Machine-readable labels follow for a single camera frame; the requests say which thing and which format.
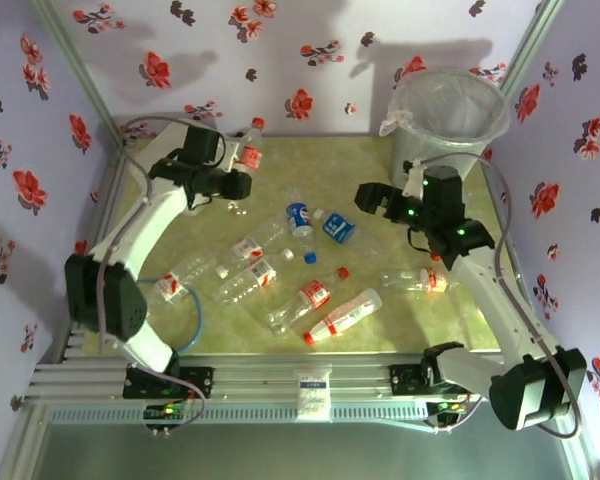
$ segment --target metal frame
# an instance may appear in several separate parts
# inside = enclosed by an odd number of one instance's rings
[[[548,0],[530,25],[516,53],[502,89],[510,96],[535,54],[542,38],[564,0]],[[100,113],[110,133],[119,142],[114,122],[79,56],[48,0],[31,0],[47,28],[58,41],[79,81]],[[118,192],[125,179],[121,157],[113,162],[106,181],[106,195],[97,214],[92,239],[104,238],[115,219]],[[514,268],[517,261],[513,250]],[[125,400],[122,390],[127,362],[117,357],[81,355],[84,331],[67,322],[66,341],[54,352],[57,364],[38,365],[25,395],[17,424],[0,469],[0,480],[32,480],[43,454],[45,435],[54,424],[142,423],[144,405],[158,401]],[[498,360],[494,352],[482,352]],[[210,366],[215,369],[214,385],[204,423],[290,422],[295,419],[297,375],[303,369],[329,366],[332,412],[335,421],[380,421],[405,423],[426,415],[426,401],[462,401],[466,395],[399,397],[391,395],[388,366],[419,362],[420,355],[341,354],[304,356],[219,355],[184,357],[183,366]],[[570,419],[555,427],[568,431]],[[574,479],[593,478],[592,450],[583,436],[578,442],[564,442],[564,454]]]

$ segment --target wall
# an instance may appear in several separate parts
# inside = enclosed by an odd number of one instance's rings
[[[68,318],[64,259],[89,231],[113,153],[34,11],[1,0],[0,460],[18,397]]]
[[[46,0],[118,123],[187,115],[233,133],[377,133],[401,75],[502,78],[539,0]],[[129,136],[149,136],[149,124]]]
[[[540,318],[588,361],[580,395],[600,461],[600,0],[565,2],[492,145]]]

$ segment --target clear plastic bottle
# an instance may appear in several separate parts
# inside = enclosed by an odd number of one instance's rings
[[[296,237],[304,250],[304,261],[311,265],[316,263],[316,232],[311,225],[311,216],[307,204],[302,201],[302,192],[298,188],[287,191],[290,203],[287,206],[287,218],[291,234]]]
[[[364,317],[382,308],[382,299],[373,288],[367,288],[360,295],[343,303],[324,317],[315,327],[304,334],[307,345],[339,335],[354,326]]]
[[[189,255],[154,284],[147,303],[176,303],[188,293],[185,285],[195,285],[209,275],[217,264],[217,258],[207,249]]]
[[[414,270],[388,270],[380,273],[384,288],[411,292],[442,293],[454,288],[447,274],[440,268],[423,267]]]
[[[215,300],[225,305],[244,302],[273,283],[286,262],[293,260],[293,252],[285,248],[282,253],[264,255],[260,260],[227,280],[215,295]]]
[[[284,215],[270,218],[246,236],[217,262],[215,272],[220,278],[228,278],[244,267],[258,261],[267,248],[288,233]]]
[[[234,161],[233,168],[253,177],[260,169],[261,159],[262,133],[257,128],[252,128],[240,139],[238,158]]]
[[[274,335],[285,333],[300,317],[322,307],[331,298],[338,284],[349,277],[349,271],[340,267],[329,276],[318,277],[307,283],[292,300],[267,315]]]
[[[260,169],[262,151],[262,133],[259,129],[252,128],[240,138],[236,154],[237,158],[233,162],[233,169],[248,173],[253,178]],[[227,203],[227,210],[235,215],[247,214],[244,204],[234,200]]]
[[[379,242],[343,215],[318,208],[313,212],[313,218],[322,222],[322,231],[336,242],[352,245],[365,257],[380,253]]]

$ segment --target trash can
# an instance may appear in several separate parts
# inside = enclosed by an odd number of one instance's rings
[[[398,83],[380,135],[396,130],[389,178],[404,188],[404,162],[457,152],[437,165],[450,165],[464,179],[476,159],[509,127],[507,99],[491,83],[459,69],[409,73]]]

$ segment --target white robotic arm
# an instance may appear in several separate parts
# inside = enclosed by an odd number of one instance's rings
[[[577,349],[562,349],[520,292],[496,272],[498,250],[484,226],[465,217],[457,171],[429,167],[419,183],[424,185],[416,189],[423,190],[422,198],[369,183],[359,187],[355,202],[367,213],[384,207],[385,218],[425,234],[431,251],[472,293],[503,357],[502,364],[495,363],[457,342],[431,347],[422,362],[424,383],[456,384],[481,395],[512,430],[565,414],[582,386],[584,357]]]
[[[210,203],[212,196],[225,194],[238,199],[248,195],[250,189],[250,179],[245,183],[244,173],[233,171],[238,175],[230,175],[241,148],[239,139],[225,137],[220,142],[214,130],[190,120],[184,122],[186,124],[170,124],[135,158],[144,172],[139,169],[132,172],[140,185],[146,183],[145,173],[149,172],[150,196],[140,198],[87,257],[74,255],[65,266],[72,316],[97,331],[97,309],[94,310],[97,305],[93,304],[93,292],[98,286],[94,282],[97,268],[109,253],[105,271],[116,271],[117,275],[110,275],[104,285],[104,288],[111,287],[109,295],[105,292],[105,303],[109,303],[106,309],[107,332],[116,337],[116,345],[133,361],[157,372],[167,369],[173,351],[145,321],[146,303],[143,305],[142,296],[132,286],[145,259],[178,215],[198,214]],[[201,155],[200,149],[194,149],[196,151],[191,154],[192,146],[188,142],[195,141],[208,145],[206,155],[203,155],[205,158],[191,158]],[[183,147],[174,150],[176,145]],[[236,188],[236,178],[248,184],[246,191],[244,185]],[[229,183],[226,188],[222,184],[224,180]],[[136,216],[141,203],[146,205]],[[122,229],[125,231],[119,242],[112,245]]]

